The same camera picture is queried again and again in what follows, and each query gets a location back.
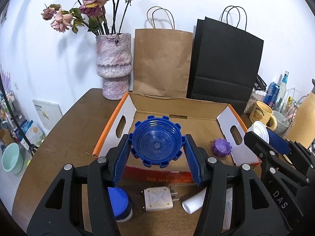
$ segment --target tan bottle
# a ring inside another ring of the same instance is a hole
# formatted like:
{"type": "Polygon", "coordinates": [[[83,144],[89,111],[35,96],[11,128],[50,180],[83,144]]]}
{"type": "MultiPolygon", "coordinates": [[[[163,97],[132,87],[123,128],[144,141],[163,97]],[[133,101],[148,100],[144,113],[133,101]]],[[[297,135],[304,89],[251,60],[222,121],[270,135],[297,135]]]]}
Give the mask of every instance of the tan bottle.
{"type": "Polygon", "coordinates": [[[314,88],[299,107],[292,123],[292,128],[286,134],[291,141],[298,141],[309,148],[315,139],[315,80],[314,88]]]}

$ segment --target pink vase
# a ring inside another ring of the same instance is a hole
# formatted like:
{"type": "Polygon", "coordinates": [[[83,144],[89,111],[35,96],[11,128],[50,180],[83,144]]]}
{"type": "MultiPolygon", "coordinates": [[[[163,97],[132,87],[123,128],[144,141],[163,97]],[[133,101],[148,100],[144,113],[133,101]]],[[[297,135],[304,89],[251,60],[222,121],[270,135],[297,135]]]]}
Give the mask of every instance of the pink vase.
{"type": "Polygon", "coordinates": [[[96,37],[96,73],[103,78],[103,96],[119,100],[129,90],[132,71],[131,34],[96,37]]]}

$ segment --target wooden table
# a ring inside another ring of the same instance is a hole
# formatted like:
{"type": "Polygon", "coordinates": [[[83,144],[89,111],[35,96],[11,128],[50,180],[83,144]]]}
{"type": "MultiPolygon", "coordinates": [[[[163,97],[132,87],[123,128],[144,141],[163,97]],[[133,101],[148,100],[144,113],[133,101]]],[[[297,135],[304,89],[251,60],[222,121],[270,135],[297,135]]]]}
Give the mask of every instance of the wooden table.
{"type": "MultiPolygon", "coordinates": [[[[15,196],[12,216],[24,231],[39,201],[64,164],[72,163],[78,167],[88,165],[94,160],[92,151],[118,102],[105,99],[101,89],[91,89],[49,133],[25,171],[15,196]]],[[[142,210],[144,198],[140,191],[162,185],[165,184],[121,181],[119,186],[124,188],[133,200],[133,218],[128,222],[119,223],[123,236],[193,235],[200,210],[189,215],[181,207],[180,201],[174,202],[172,209],[163,211],[163,215],[160,212],[142,210]]],[[[181,200],[201,190],[195,184],[168,186],[171,191],[179,193],[181,200]]],[[[85,229],[91,231],[87,188],[84,186],[82,189],[85,229]]]]}

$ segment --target white wall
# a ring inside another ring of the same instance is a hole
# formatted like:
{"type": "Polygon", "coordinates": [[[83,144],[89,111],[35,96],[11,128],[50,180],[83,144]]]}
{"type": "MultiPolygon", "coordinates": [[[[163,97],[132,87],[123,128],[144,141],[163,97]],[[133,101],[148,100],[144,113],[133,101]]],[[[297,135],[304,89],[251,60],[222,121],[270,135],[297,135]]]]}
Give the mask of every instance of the white wall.
{"type": "MultiPolygon", "coordinates": [[[[11,73],[13,90],[28,118],[39,121],[32,99],[60,104],[63,113],[90,88],[100,88],[95,69],[95,37],[80,28],[58,33],[40,13],[51,3],[70,9],[76,0],[11,0],[8,19],[1,28],[0,59],[11,73]]],[[[263,39],[264,49],[259,74],[266,83],[278,82],[285,70],[290,72],[288,88],[302,94],[311,88],[315,77],[315,17],[304,0],[133,0],[122,27],[133,34],[136,28],[151,27],[146,11],[154,5],[169,9],[176,28],[194,31],[198,18],[219,19],[228,5],[242,6],[248,15],[247,31],[263,39]]],[[[107,20],[112,22],[112,3],[106,4],[107,20]]],[[[124,10],[121,2],[117,22],[124,10]]],[[[233,23],[236,24],[236,13],[233,23]]],[[[162,11],[157,18],[167,19],[162,11]]],[[[241,19],[240,27],[245,25],[241,19]]],[[[166,21],[158,26],[169,27],[166,21]]]]}

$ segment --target blue gripper pad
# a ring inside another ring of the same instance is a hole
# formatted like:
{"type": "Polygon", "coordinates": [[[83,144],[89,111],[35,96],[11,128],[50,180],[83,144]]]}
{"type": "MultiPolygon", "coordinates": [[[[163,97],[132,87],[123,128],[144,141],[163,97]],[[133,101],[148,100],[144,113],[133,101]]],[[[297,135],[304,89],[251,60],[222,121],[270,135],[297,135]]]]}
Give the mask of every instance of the blue gripper pad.
{"type": "Polygon", "coordinates": [[[275,148],[279,154],[288,154],[290,152],[288,143],[269,128],[267,128],[267,131],[269,135],[269,144],[275,148]]]}
{"type": "Polygon", "coordinates": [[[209,155],[203,148],[197,147],[190,134],[187,134],[185,137],[184,152],[190,173],[192,174],[193,181],[197,183],[198,186],[202,186],[211,176],[207,171],[205,162],[209,155]]]}
{"type": "Polygon", "coordinates": [[[122,179],[130,150],[131,143],[128,141],[128,134],[124,134],[118,146],[109,149],[105,156],[108,159],[106,180],[112,183],[112,187],[115,187],[122,179]]]}

